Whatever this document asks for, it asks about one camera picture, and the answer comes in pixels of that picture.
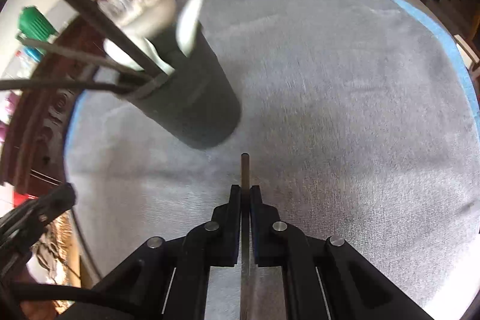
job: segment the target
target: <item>red object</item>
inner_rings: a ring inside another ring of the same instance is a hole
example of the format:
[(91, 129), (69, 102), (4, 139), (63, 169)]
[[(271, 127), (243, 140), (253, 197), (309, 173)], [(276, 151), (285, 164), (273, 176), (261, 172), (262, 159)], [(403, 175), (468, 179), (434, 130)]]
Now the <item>red object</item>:
[(27, 199), (36, 199), (37, 197), (30, 194), (18, 194), (16, 191), (13, 193), (13, 206), (16, 208), (19, 205), (22, 205)]

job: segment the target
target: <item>metal rod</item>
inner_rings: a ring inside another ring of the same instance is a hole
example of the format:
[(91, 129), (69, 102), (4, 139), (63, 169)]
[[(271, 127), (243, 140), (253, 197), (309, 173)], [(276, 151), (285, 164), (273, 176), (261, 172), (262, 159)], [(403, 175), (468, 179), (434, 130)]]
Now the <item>metal rod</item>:
[(241, 282), (240, 320), (248, 319), (250, 279), (250, 156), (241, 155)]
[(45, 41), (34, 40), (30, 38), (17, 37), (18, 41), (21, 44), (33, 48), (45, 49), (47, 52), (56, 53), (57, 55), (65, 56), (73, 60), (78, 60), (83, 63), (89, 63), (94, 65), (99, 65), (101, 67), (111, 68), (115, 71), (121, 72), (123, 74), (128, 74), (136, 76), (144, 80), (151, 80), (151, 78), (141, 72), (132, 70), (131, 68), (126, 67), (120, 63), (117, 63), (115, 60), (112, 60), (109, 57), (102, 57), (97, 55), (92, 55), (91, 53), (76, 51), (74, 49), (62, 47), (56, 44), (46, 43)]
[(42, 174), (41, 172), (38, 172), (37, 170), (31, 169), (30, 171), (33, 172), (34, 174), (40, 175), (44, 178), (50, 179), (53, 182), (56, 182), (58, 186), (62, 184), (61, 181), (59, 181), (58, 179), (55, 179), (55, 178), (52, 178), (51, 176)]
[(106, 38), (116, 44), (128, 56), (135, 60), (151, 77), (161, 70), (150, 57), (145, 55), (125, 34), (97, 7), (92, 0), (64, 0)]
[(41, 176), (38, 176), (38, 175), (35, 175), (35, 174), (32, 174), (32, 173), (30, 173), (30, 175), (31, 175), (33, 178), (37, 178), (37, 179), (39, 179), (39, 180), (41, 180), (41, 181), (50, 183), (50, 185), (58, 186), (58, 183), (49, 181), (48, 179), (45, 179), (45, 178), (43, 178), (43, 177), (41, 177)]
[(135, 86), (112, 83), (85, 82), (71, 79), (0, 79), (0, 91), (35, 90), (38, 88), (66, 88), (68, 90), (100, 90), (115, 94), (127, 94), (135, 90)]

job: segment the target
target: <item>black cable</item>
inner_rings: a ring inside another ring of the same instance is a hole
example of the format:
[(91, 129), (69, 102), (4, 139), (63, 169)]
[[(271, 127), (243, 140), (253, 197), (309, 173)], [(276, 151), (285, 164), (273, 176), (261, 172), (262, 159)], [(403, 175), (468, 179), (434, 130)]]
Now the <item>black cable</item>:
[(75, 301), (109, 307), (133, 316), (141, 316), (143, 312), (140, 306), (121, 298), (80, 287), (13, 282), (9, 291), (18, 301)]
[(112, 83), (96, 83), (68, 79), (0, 79), (1, 90), (36, 90), (39, 88), (66, 88), (76, 90), (111, 91), (115, 94), (127, 94), (135, 90), (135, 86)]
[(100, 273), (100, 270), (97, 267), (97, 264), (94, 262), (92, 253), (90, 252), (90, 249), (87, 246), (87, 243), (85, 241), (85, 237), (83, 236), (82, 229), (80, 228), (80, 224), (78, 223), (78, 217), (75, 212), (74, 208), (70, 209), (70, 216), (73, 222), (73, 227), (76, 231), (76, 234), (78, 236), (78, 241), (80, 242), (80, 246), (82, 247), (82, 250), (85, 254), (86, 260), (88, 262), (88, 265), (92, 269), (92, 271), (95, 273), (95, 276), (97, 277), (98, 280), (102, 279), (102, 274)]

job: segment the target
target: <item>black rod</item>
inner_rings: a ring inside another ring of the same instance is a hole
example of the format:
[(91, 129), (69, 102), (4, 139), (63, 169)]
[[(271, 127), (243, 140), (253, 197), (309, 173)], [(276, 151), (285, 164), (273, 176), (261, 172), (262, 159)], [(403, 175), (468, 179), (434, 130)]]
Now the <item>black rod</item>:
[(100, 90), (115, 94), (127, 94), (137, 86), (125, 86), (112, 83), (86, 82), (71, 79), (0, 79), (0, 91), (36, 90), (39, 88), (66, 88), (67, 90)]
[(125, 34), (97, 7), (92, 0), (64, 0), (77, 10), (80, 15), (101, 34), (116, 44), (128, 56), (142, 67), (151, 77), (161, 73), (160, 68), (140, 48), (138, 48)]
[(57, 55), (65, 56), (73, 60), (81, 61), (83, 63), (94, 64), (94, 65), (99, 65), (100, 67), (111, 68), (111, 69), (114, 69), (115, 71), (121, 72), (123, 74), (136, 76), (143, 80), (151, 80), (151, 78), (148, 75), (142, 72), (134, 71), (133, 69), (128, 68), (125, 65), (122, 65), (120, 63), (117, 63), (115, 60), (108, 57), (92, 55), (91, 53), (86, 53), (86, 52), (78, 51), (75, 49), (62, 47), (56, 44), (46, 43), (40, 40), (33, 40), (30, 38), (17, 37), (17, 39), (18, 41), (20, 41), (21, 44), (25, 46), (44, 49), (47, 52), (56, 53)]

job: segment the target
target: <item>blue rug border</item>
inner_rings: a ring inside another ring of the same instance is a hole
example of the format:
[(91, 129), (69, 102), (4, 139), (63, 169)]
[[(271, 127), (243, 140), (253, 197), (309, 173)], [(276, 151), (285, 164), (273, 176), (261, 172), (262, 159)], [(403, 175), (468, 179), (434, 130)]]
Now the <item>blue rug border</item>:
[(440, 41), (443, 50), (447, 54), (452, 66), (457, 74), (458, 80), (462, 85), (465, 96), (469, 102), (470, 109), (472, 110), (473, 119), (477, 125), (477, 137), (480, 137), (480, 108), (477, 101), (477, 95), (475, 94), (475, 89), (473, 88), (472, 81), (470, 80), (470, 75), (465, 67), (462, 56), (458, 51), (457, 44), (455, 43), (452, 36), (446, 32), (443, 27), (438, 23), (432, 20), (428, 15), (423, 11), (418, 10), (416, 7), (411, 5), (405, 0), (392, 0), (402, 9), (404, 9), (408, 14), (410, 14), (414, 19), (420, 22), (424, 27), (426, 27), (435, 38)]
[(63, 144), (63, 155), (66, 156), (68, 150), (70, 149), (70, 144), (71, 144), (71, 139), (73, 137), (73, 134), (75, 132), (75, 129), (78, 125), (78, 118), (80, 116), (80, 110), (83, 106), (83, 101), (85, 100), (87, 91), (83, 91), (80, 93), (80, 95), (77, 98), (77, 101), (75, 102), (75, 106), (73, 108), (73, 112), (70, 117), (70, 123), (68, 125), (67, 129), (67, 135), (65, 137), (65, 143)]

